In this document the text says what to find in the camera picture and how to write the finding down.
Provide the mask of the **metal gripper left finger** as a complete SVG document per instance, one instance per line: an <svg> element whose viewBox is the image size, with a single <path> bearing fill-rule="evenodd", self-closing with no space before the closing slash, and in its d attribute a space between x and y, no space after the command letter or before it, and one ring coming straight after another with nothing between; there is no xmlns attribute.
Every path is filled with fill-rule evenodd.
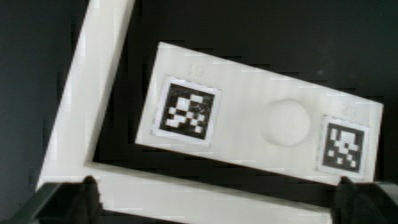
<svg viewBox="0 0 398 224"><path fill-rule="evenodd" d="M87 176L79 182L42 184L5 224L101 224L101 212L97 182Z"/></svg>

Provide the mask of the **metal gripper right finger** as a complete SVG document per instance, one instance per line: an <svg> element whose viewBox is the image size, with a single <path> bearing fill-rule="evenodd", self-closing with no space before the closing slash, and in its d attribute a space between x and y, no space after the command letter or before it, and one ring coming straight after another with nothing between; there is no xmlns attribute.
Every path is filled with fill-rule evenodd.
<svg viewBox="0 0 398 224"><path fill-rule="evenodd" d="M398 184L355 183L341 178L332 207L332 224L398 224Z"/></svg>

